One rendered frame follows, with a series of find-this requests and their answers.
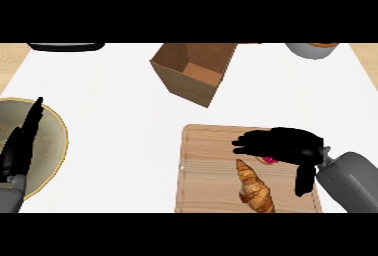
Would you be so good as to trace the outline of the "wooden cutting board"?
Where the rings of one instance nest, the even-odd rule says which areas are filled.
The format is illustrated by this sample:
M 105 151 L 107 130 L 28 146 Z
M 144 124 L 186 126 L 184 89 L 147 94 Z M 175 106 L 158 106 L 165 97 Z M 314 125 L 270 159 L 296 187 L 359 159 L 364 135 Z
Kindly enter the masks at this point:
M 255 127 L 186 125 L 181 133 L 175 209 L 184 212 L 248 212 L 239 199 L 236 160 L 254 169 L 270 188 L 277 213 L 320 213 L 317 191 L 295 196 L 296 166 L 263 164 L 252 156 L 236 155 L 232 142 Z

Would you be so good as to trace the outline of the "pink frosted donut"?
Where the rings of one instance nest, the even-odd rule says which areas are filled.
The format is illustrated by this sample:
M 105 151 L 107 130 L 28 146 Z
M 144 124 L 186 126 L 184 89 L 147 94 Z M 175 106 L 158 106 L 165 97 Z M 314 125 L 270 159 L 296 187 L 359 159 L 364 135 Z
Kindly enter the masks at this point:
M 255 159 L 257 159 L 264 165 L 273 165 L 274 163 L 279 162 L 279 161 L 274 160 L 271 157 L 260 157 L 260 156 L 255 156 Z

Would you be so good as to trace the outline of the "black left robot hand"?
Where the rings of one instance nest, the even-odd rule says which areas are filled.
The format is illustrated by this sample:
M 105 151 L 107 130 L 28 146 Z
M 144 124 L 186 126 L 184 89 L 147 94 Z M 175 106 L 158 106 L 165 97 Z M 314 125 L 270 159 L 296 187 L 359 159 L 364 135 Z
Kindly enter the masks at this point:
M 0 182 L 7 182 L 16 175 L 26 175 L 32 158 L 32 143 L 43 117 L 43 98 L 31 106 L 20 127 L 16 127 L 7 138 L 0 153 Z

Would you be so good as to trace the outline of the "beige plate with gold rim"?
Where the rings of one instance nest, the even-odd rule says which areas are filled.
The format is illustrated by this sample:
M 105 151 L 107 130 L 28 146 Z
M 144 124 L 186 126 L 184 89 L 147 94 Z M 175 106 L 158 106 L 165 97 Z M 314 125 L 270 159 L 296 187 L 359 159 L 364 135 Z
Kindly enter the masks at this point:
M 32 104 L 34 101 L 29 99 L 0 98 L 0 152 L 12 130 L 23 123 Z M 23 199 L 32 197 L 53 179 L 65 160 L 66 150 L 66 126 L 59 114 L 43 105 Z

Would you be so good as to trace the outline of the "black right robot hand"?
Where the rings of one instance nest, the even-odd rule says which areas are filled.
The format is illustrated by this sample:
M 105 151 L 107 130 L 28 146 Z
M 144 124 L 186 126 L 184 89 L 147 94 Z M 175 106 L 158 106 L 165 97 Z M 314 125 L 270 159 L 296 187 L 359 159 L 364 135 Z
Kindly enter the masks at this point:
M 285 127 L 252 130 L 232 142 L 233 153 L 271 157 L 298 166 L 295 195 L 310 193 L 314 185 L 316 166 L 323 163 L 323 138 L 311 132 Z

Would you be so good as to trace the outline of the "golden brown croissant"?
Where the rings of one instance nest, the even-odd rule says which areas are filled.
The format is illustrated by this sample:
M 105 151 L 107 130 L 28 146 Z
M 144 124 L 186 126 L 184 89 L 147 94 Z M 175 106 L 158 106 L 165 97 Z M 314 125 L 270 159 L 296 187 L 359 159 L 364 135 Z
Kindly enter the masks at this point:
M 239 199 L 257 213 L 274 213 L 270 188 L 246 163 L 236 160 L 236 171 L 240 180 Z

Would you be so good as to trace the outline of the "brown cardboard box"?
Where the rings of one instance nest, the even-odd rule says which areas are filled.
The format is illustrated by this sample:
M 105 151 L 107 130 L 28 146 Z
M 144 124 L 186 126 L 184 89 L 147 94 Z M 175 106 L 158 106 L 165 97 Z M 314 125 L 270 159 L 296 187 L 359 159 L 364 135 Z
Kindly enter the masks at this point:
M 164 43 L 150 59 L 167 90 L 208 107 L 229 62 L 234 43 Z

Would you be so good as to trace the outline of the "grey bowl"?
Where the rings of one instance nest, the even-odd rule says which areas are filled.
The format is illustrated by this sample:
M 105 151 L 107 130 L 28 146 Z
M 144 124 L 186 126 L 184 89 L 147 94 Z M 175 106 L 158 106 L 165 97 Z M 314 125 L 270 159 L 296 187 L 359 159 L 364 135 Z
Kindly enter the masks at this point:
M 307 43 L 286 43 L 286 47 L 295 55 L 313 60 L 327 57 L 333 49 L 336 48 L 317 48 L 310 46 Z

